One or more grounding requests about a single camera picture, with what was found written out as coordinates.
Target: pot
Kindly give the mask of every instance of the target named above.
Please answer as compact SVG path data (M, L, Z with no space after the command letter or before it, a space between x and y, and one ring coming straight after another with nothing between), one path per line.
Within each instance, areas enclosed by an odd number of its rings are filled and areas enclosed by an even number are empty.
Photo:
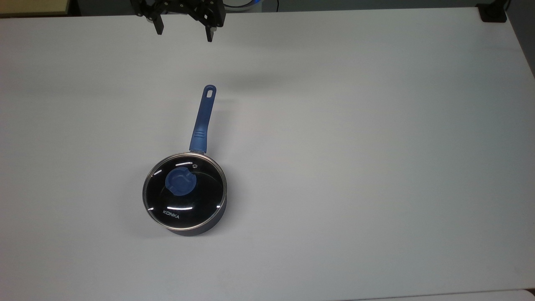
M158 162L143 185L143 203L149 216L179 235L193 236L210 230L227 205L225 174L205 155L215 96L215 86L204 88L189 152Z

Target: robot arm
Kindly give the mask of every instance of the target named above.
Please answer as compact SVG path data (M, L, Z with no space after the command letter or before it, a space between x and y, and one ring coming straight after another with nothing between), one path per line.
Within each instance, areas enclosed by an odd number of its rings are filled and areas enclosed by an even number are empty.
M204 25L208 42L213 39L217 27L225 22L225 6L223 0L155 0L147 4L147 0L130 0L134 12L139 17L145 16L154 24L156 32L162 34L164 23L161 14L164 11L190 15Z

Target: lid rim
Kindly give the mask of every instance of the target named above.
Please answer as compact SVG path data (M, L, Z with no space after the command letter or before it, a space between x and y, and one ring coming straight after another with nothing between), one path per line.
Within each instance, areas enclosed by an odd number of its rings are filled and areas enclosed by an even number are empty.
M195 226L192 226L192 227L188 227L188 228L175 228L175 227L171 227L171 226L168 226L164 223L162 223L161 221L159 221L157 218L154 217L154 215L151 213L149 209L149 206L147 204L147 186L149 184L149 181L151 179L151 177L154 175L154 173L165 163L171 161L171 160L174 160L174 159L177 159L177 158L180 158L180 157L185 157L185 156L193 156L193 157L197 157L197 158L200 158L210 164L212 164L217 172L219 173L219 175L221 176L221 179L222 179L222 182L223 182L223 196L221 198L221 205L219 208L217 208L217 210L208 218L206 219L205 221L203 221L202 223L200 224L197 224ZM145 178L145 182L143 183L143 204L145 206L145 210L147 211L147 213L149 214L149 216L155 221L157 222L158 224L160 224L161 226L163 226L164 228L167 228L169 230L172 230L172 231L189 231L189 230L194 230L194 229L197 229L197 228L200 228L202 226L204 226L205 224L207 224L208 222L210 222L211 220L214 219L214 217L216 217L219 212L221 212L221 209L224 208L223 204L226 202L226 199L227 199L227 180L225 178L225 173L223 172L223 169L221 169L221 167L210 157L204 155L204 154L200 154L200 153L196 153L196 152L185 152L185 153L178 153L178 154L174 154L174 155L171 155L171 156L168 156L166 158L164 158L163 160L161 160L160 162L158 162L152 169L151 171L148 173L147 177Z

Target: black object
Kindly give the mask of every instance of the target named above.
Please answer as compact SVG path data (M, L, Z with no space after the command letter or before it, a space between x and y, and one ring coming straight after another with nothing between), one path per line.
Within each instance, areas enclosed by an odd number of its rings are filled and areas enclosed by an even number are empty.
M491 4L477 4L481 21L491 23L505 23L507 15L503 8L509 0L495 0Z
M80 17L82 13L80 12L80 5L78 5L78 0L70 0L68 5L67 15L69 17Z
M208 42L213 39L213 32L217 27L223 27L225 22L225 5L223 0L155 0L152 5L147 0L130 0L134 13L139 17L145 16L154 24L156 33L162 34L164 23L163 12L188 14L204 25Z

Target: blue handle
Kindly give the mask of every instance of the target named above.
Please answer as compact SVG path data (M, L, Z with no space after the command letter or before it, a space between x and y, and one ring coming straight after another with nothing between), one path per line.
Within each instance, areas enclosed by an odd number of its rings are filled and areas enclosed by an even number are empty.
M216 88L213 85L204 87L202 93L201 105L197 113L197 121L195 121L195 128L193 129L192 141L189 144L190 152L206 153L208 123L210 122L210 115L212 114L213 101L216 99Z

